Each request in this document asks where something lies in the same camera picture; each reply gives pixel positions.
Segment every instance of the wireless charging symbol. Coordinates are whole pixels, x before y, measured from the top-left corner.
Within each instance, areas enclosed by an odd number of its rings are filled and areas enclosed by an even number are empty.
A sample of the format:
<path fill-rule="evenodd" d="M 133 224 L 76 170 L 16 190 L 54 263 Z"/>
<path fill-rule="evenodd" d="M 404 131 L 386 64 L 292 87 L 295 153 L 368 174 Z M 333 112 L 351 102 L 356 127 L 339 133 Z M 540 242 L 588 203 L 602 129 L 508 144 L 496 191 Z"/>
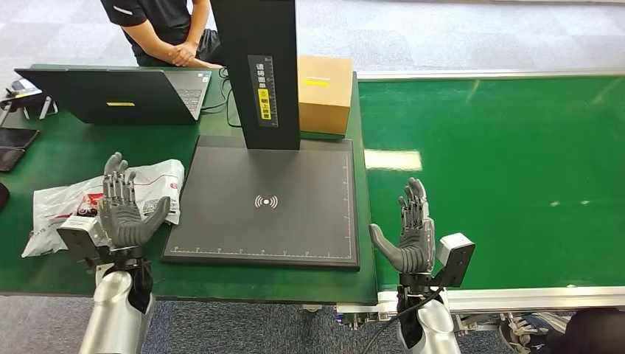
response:
<path fill-rule="evenodd" d="M 269 199 L 265 199 L 261 197 L 260 195 L 257 195 L 256 199 L 254 199 L 254 206 L 256 208 L 260 208 L 263 205 L 268 205 L 271 207 L 271 209 L 275 209 L 278 206 L 278 197 L 274 195 L 273 197 Z"/>

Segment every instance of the laptop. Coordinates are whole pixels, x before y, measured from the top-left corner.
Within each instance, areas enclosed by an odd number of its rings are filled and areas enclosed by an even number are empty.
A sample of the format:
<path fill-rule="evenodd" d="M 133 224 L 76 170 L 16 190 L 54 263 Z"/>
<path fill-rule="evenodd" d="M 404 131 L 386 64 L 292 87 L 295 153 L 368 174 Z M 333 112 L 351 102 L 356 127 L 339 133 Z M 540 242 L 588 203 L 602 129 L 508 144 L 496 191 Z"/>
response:
<path fill-rule="evenodd" d="M 91 124 L 195 123 L 208 70 L 16 69 L 61 108 Z"/>

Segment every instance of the metal frame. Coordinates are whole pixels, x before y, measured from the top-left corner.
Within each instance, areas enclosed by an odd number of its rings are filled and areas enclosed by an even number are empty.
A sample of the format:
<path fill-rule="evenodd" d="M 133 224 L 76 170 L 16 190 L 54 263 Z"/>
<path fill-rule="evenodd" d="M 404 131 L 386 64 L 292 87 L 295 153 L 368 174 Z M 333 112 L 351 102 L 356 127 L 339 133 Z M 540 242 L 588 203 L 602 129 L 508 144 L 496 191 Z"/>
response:
<path fill-rule="evenodd" d="M 529 312 L 578 308 L 625 308 L 625 286 L 581 288 L 529 288 L 500 290 L 449 290 L 451 313 Z M 397 292 L 377 293 L 378 304 L 337 304 L 339 313 L 395 313 Z"/>
<path fill-rule="evenodd" d="M 359 81 L 519 79 L 539 77 L 625 76 L 625 69 L 582 70 L 449 70 L 414 72 L 358 72 Z M 533 312 L 579 308 L 625 308 L 625 286 L 527 289 L 449 290 L 447 304 L 453 314 Z M 378 313 L 386 319 L 397 312 L 397 292 L 378 293 L 378 305 L 337 304 L 338 313 Z"/>

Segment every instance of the cardboard box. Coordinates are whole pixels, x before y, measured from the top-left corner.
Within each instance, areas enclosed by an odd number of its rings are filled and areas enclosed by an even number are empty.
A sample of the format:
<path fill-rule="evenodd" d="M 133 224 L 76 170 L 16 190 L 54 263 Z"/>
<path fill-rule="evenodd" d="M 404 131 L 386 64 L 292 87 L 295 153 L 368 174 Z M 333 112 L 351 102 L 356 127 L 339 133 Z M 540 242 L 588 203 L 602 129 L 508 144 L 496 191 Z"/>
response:
<path fill-rule="evenodd" d="M 352 60 L 298 55 L 299 130 L 345 135 Z"/>

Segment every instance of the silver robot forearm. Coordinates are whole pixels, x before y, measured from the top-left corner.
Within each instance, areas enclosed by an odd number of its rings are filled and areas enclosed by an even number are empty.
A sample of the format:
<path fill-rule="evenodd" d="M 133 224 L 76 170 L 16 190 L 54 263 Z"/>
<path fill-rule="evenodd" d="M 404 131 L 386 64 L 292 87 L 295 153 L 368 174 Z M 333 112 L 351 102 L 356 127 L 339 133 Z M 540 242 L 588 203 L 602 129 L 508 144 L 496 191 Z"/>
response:
<path fill-rule="evenodd" d="M 423 328 L 423 336 L 410 349 L 404 341 L 401 324 L 397 326 L 397 338 L 406 354 L 461 354 L 445 305 L 437 300 L 430 301 L 418 309 L 416 317 Z"/>
<path fill-rule="evenodd" d="M 94 309 L 80 354 L 139 354 L 154 312 L 154 296 L 145 313 L 128 301 L 133 280 L 126 271 L 107 274 L 96 287 Z"/>

